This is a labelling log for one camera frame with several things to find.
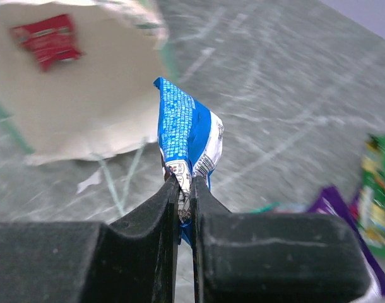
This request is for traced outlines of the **red snack packet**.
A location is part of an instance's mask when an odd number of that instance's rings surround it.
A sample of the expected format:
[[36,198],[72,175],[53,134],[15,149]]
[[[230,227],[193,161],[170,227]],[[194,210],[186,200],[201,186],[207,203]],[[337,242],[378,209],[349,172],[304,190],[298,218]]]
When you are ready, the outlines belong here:
[[78,60],[76,27],[68,14],[9,29],[19,46],[31,52],[43,72],[56,61]]

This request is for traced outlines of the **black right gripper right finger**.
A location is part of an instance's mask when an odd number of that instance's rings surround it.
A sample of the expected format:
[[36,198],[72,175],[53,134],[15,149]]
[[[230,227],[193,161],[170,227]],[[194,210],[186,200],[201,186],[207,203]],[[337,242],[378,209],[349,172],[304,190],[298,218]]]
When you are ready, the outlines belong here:
[[363,254],[340,217],[233,213],[201,177],[192,188],[196,302],[353,302],[368,294]]

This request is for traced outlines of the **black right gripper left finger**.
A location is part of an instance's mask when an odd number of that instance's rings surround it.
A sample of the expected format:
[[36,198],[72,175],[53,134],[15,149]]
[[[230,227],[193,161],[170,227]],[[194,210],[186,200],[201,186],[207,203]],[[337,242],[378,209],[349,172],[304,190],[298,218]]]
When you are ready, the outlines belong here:
[[0,222],[0,302],[173,302],[179,185],[124,217]]

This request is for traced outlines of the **green snack packet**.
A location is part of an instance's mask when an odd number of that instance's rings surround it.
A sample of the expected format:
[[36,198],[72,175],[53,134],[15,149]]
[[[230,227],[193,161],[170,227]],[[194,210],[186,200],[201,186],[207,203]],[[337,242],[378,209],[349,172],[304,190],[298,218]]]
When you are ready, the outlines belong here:
[[371,134],[365,142],[358,226],[364,241],[385,259],[385,134]]

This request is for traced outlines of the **blue white snack packet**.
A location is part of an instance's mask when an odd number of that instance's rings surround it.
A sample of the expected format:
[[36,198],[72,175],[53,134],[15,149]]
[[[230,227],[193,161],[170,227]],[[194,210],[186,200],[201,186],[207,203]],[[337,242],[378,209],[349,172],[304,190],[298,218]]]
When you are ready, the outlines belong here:
[[153,82],[160,91],[158,144],[163,171],[181,188],[178,201],[181,239],[192,242],[192,180],[200,176],[207,187],[223,150],[223,122],[210,109],[169,80]]

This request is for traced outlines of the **green printed paper bag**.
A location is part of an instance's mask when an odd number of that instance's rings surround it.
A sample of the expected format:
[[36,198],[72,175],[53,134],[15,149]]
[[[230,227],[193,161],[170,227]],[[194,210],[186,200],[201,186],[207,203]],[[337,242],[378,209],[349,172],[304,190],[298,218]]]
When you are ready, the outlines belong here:
[[[43,72],[9,29],[62,14],[83,55]],[[0,220],[108,220],[160,183],[168,36],[155,1],[0,1]]]

